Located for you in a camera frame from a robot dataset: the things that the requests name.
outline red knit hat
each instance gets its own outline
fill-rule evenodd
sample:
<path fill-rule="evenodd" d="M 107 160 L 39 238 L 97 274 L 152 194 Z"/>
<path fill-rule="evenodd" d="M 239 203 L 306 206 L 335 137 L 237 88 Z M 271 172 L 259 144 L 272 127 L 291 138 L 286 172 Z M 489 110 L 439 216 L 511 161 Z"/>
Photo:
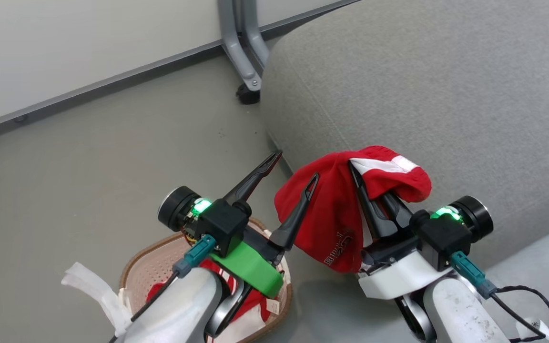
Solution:
<path fill-rule="evenodd" d="M 359 271 L 360 250 L 364 247 L 361 210 L 349 160 L 362 174 L 372 200 L 392 190 L 406 202 L 422 202 L 431 191 L 425 170 L 384 146 L 334 152 L 299 169 L 274 197 L 279 220 L 287 219 L 313 174 L 319 173 L 295 245 L 340 273 Z"/>

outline gray upholstery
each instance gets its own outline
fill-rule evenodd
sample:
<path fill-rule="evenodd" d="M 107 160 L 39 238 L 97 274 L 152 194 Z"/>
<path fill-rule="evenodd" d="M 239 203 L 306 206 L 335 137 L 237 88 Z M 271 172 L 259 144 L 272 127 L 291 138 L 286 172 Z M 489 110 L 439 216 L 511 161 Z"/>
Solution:
<path fill-rule="evenodd" d="M 292 169 L 385 145 L 431 176 L 434 209 L 488 206 L 487 267 L 549 234 L 549 1 L 362 0 L 283 37 L 261 113 Z"/>

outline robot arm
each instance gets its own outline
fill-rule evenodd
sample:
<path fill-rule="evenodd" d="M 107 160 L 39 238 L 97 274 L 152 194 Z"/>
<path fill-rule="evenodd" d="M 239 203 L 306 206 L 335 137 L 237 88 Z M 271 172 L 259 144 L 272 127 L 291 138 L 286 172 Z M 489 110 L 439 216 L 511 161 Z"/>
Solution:
<path fill-rule="evenodd" d="M 377 239 L 361 252 L 359 284 L 366 296 L 394 299 L 421 342 L 509 343 L 482 306 L 482 298 L 501 302 L 495 295 L 500 290 L 467 257 L 471 244 L 493 232 L 486 207 L 466 196 L 436 212 L 413 214 L 391 193 L 370 200 L 360 173 L 351 163 L 349 169 L 366 225 Z"/>
<path fill-rule="evenodd" d="M 269 239 L 262 236 L 247 225 L 251 208 L 246 201 L 280 158 L 280 151 L 273 152 L 214 202 L 185 186 L 165 198 L 160 222 L 197 242 L 174 265 L 169 282 L 133 317 L 126 333 L 111 342 L 204 343 L 207 335 L 222 333 L 252 289 L 270 298 L 277 295 L 283 277 L 275 266 L 292 248 L 319 180 L 315 174 L 288 219 Z M 196 268 L 207 257 L 236 278 L 234 293 L 214 272 Z"/>

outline basket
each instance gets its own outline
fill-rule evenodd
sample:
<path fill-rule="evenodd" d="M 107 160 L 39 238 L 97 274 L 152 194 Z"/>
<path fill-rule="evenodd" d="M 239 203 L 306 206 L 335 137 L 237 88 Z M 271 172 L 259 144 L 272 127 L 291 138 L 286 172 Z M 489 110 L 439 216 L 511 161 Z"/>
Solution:
<path fill-rule="evenodd" d="M 251 218 L 249 226 L 266 237 L 270 236 L 270 232 L 265 228 L 264 224 L 257 219 Z M 122 272 L 120 288 L 124 288 L 124 293 L 128 295 L 133 314 L 145 304 L 148 292 L 154 284 L 168 280 L 173 273 L 172 265 L 177 260 L 183 258 L 183 254 L 189 249 L 190 245 L 183 238 L 183 234 L 179 233 L 143 249 L 131 258 Z M 287 315 L 292 302 L 292 284 L 284 257 L 277 266 L 277 270 L 284 272 L 283 287 L 281 287 L 281 290 L 277 294 L 280 304 L 279 314 L 271 313 L 261 330 L 248 335 L 238 341 L 239 343 L 252 342 L 258 337 L 267 334 L 279 325 Z"/>

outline floor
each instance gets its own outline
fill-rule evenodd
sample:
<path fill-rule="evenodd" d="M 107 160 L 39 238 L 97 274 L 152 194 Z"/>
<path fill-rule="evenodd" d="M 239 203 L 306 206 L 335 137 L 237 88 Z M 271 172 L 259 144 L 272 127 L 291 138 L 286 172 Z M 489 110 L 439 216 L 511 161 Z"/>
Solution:
<path fill-rule="evenodd" d="M 0 342 L 111 337 L 63 272 L 79 261 L 115 289 L 136 252 L 172 234 L 156 217 L 171 189 L 222 196 L 268 155 L 239 84 L 217 57 L 0 135 Z M 285 180 L 274 169 L 250 200 L 268 226 Z"/>

